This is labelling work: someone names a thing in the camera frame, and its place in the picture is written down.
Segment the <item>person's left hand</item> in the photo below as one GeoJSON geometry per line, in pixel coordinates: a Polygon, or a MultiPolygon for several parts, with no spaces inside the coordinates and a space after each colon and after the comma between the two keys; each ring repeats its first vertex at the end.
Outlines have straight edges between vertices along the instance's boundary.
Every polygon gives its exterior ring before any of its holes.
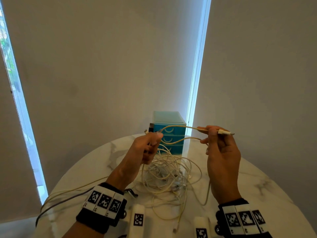
{"type": "Polygon", "coordinates": [[[135,138],[125,157],[109,175],[106,183],[124,191],[136,179],[141,165],[148,165],[153,161],[159,145],[155,147],[148,145],[148,133],[135,138]]]}

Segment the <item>person's right hand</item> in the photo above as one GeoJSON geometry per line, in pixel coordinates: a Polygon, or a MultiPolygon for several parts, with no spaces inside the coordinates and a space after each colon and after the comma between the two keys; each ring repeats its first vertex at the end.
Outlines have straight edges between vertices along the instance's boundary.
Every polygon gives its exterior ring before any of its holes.
{"type": "Polygon", "coordinates": [[[237,184],[241,153],[234,137],[219,134],[220,129],[224,130],[211,126],[209,133],[204,133],[208,137],[200,143],[208,144],[206,155],[211,191],[218,204],[223,204],[241,198],[237,184]]]}

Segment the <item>person's left forearm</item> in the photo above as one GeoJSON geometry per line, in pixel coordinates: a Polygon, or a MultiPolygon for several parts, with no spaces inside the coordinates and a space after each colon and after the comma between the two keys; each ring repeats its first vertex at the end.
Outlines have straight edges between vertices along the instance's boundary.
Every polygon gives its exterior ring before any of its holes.
{"type": "Polygon", "coordinates": [[[104,236],[104,234],[101,234],[92,228],[76,221],[62,236],[62,238],[104,238],[104,236]]]}

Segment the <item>blue plastic drawer unit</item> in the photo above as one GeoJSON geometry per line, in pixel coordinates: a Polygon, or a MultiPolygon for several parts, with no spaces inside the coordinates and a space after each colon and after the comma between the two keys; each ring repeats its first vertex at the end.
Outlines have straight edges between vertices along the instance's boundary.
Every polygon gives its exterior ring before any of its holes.
{"type": "Polygon", "coordinates": [[[154,111],[151,122],[153,132],[161,132],[164,145],[172,155],[183,152],[186,122],[178,111],[154,111]]]}

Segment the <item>black left wristband with markers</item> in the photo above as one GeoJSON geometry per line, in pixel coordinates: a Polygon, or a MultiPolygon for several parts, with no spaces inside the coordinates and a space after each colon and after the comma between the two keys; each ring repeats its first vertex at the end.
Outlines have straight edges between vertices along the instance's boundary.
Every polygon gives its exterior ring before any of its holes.
{"type": "Polygon", "coordinates": [[[93,187],[76,221],[104,235],[122,219],[126,204],[123,191],[103,182],[93,187]]]}

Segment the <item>black wristband with markers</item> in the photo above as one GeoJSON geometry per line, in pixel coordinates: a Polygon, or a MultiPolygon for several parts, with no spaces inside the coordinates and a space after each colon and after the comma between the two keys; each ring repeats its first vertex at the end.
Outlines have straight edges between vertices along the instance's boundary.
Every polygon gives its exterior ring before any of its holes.
{"type": "Polygon", "coordinates": [[[220,204],[215,231],[224,238],[273,238],[263,215],[239,198],[220,204]]]}
{"type": "Polygon", "coordinates": [[[104,235],[122,219],[126,204],[123,191],[103,182],[93,187],[76,221],[104,235]]]}

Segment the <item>wide white roller blind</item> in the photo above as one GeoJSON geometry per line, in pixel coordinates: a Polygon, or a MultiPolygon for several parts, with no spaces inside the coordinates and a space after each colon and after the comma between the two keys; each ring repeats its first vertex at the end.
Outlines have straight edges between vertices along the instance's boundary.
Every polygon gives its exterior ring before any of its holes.
{"type": "Polygon", "coordinates": [[[83,156],[186,120],[204,0],[1,0],[48,192],[83,156]]]}

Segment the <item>black right wristband with markers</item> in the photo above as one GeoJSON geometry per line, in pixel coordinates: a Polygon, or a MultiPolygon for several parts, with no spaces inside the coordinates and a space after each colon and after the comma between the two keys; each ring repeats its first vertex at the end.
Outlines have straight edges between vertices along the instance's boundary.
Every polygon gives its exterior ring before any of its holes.
{"type": "Polygon", "coordinates": [[[273,238],[263,215],[239,198],[220,204],[215,231],[224,238],[273,238]]]}

